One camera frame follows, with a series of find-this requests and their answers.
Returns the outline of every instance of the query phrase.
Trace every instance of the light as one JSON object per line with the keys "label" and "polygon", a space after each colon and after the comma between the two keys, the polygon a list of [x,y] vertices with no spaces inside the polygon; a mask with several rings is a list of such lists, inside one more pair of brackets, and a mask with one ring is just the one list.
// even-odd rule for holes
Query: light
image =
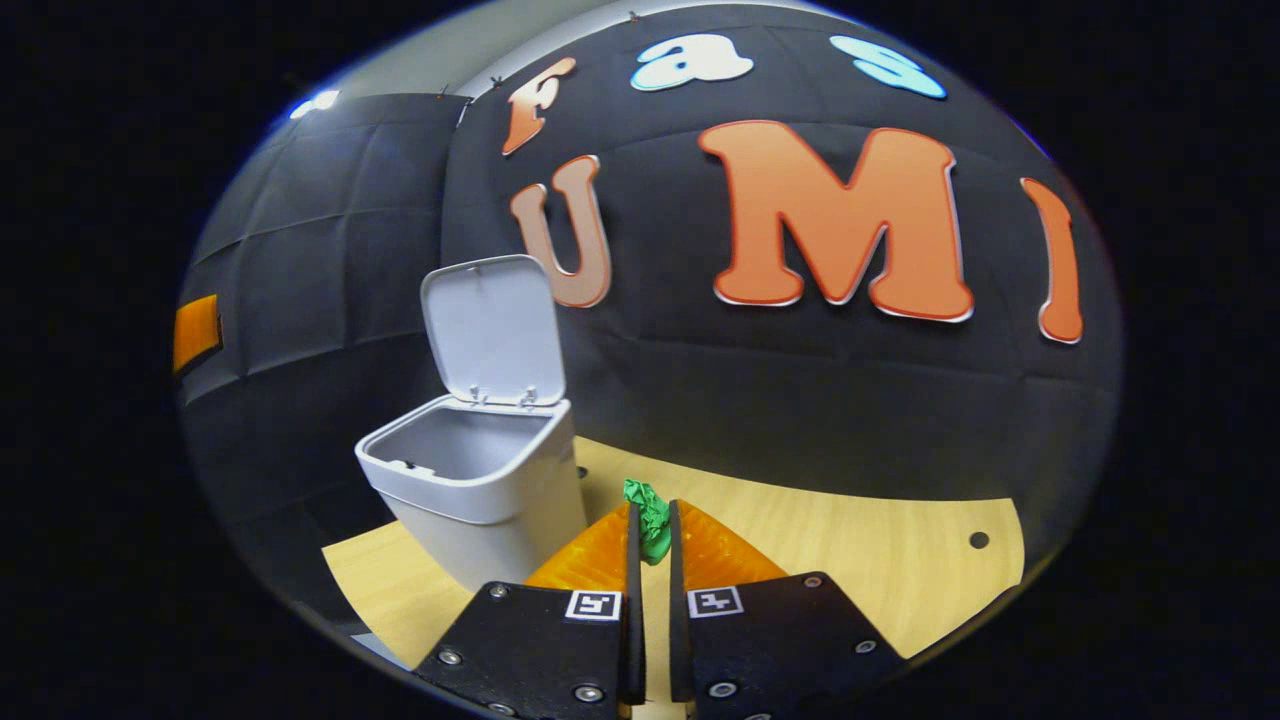
{"label": "light", "polygon": [[333,108],[335,100],[338,100],[338,91],[325,90],[320,95],[316,95],[311,100],[298,105],[292,113],[289,113],[289,119],[296,120],[311,110],[328,110],[329,108]]}
{"label": "light", "polygon": [[315,105],[316,110],[328,110],[333,106],[333,101],[338,99],[337,90],[326,90],[320,95],[316,95],[315,100],[311,102]]}
{"label": "light", "polygon": [[307,113],[311,111],[311,106],[312,105],[314,105],[314,102],[311,102],[310,100],[307,100],[306,102],[298,105],[298,108],[296,110],[293,110],[292,113],[289,113],[289,119],[291,120],[296,120],[296,119],[301,118],[302,115],[306,115]]}

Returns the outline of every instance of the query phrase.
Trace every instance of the orange letter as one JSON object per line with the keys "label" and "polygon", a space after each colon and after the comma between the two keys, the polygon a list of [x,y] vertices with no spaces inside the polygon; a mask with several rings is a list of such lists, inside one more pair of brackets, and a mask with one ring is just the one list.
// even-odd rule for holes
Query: orange letter
{"label": "orange letter", "polygon": [[511,214],[520,223],[529,254],[547,268],[556,302],[570,307],[590,307],[609,292],[609,243],[600,223],[600,204],[595,199],[591,179],[600,169],[600,159],[582,155],[561,165],[552,176],[552,187],[564,195],[568,217],[577,238],[579,268],[566,273],[552,249],[552,233],[543,214],[547,187],[541,183],[521,190],[511,199]]}
{"label": "orange letter", "polygon": [[1048,297],[1041,305],[1041,333],[1050,340],[1075,345],[1084,334],[1080,316],[1080,279],[1071,241],[1071,214],[1053,191],[1032,178],[1023,178],[1023,192],[1041,214],[1048,245]]}
{"label": "orange letter", "polygon": [[559,90],[559,81],[556,77],[567,74],[573,65],[573,58],[564,58],[511,94],[507,99],[507,102],[511,102],[511,133],[502,146],[503,155],[511,155],[543,129],[547,120],[538,117],[538,109],[545,110],[552,106],[556,91]]}
{"label": "orange letter", "polygon": [[849,302],[888,233],[870,299],[890,315],[959,323],[973,314],[951,195],[955,158],[905,129],[876,129],[849,183],[791,128],[771,120],[713,127],[698,138],[728,177],[733,259],[716,295],[737,305],[790,305],[804,281],[783,264],[791,228],[827,302]]}

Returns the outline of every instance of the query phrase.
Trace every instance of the open lid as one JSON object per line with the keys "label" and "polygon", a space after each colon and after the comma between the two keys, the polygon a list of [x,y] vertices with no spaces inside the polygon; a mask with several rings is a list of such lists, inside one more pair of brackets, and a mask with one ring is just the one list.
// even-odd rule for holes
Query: open lid
{"label": "open lid", "polygon": [[435,366],[454,397],[499,405],[564,397],[556,304],[538,260],[504,255],[440,268],[422,278],[420,295]]}

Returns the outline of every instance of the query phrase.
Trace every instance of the green cloth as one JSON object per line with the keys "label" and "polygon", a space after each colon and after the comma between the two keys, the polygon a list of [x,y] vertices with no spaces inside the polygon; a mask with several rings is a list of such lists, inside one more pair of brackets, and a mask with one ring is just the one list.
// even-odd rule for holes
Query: green cloth
{"label": "green cloth", "polygon": [[622,497],[640,506],[640,557],[649,565],[662,562],[671,550],[671,507],[649,483],[631,478],[622,483]]}

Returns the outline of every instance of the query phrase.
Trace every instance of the wooden table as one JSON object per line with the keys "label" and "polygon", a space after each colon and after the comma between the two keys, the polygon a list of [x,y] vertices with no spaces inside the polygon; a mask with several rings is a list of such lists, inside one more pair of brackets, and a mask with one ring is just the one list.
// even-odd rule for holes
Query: wooden table
{"label": "wooden table", "polygon": [[[769,486],[575,441],[588,521],[623,502],[622,480],[696,505],[791,574],[835,579],[902,657],[974,616],[1023,578],[1011,500],[877,500]],[[982,532],[989,542],[969,542]],[[471,600],[398,521],[324,548],[334,579],[369,629],[417,666]],[[649,702],[636,720],[684,720],[667,669],[669,560],[644,565]]]}

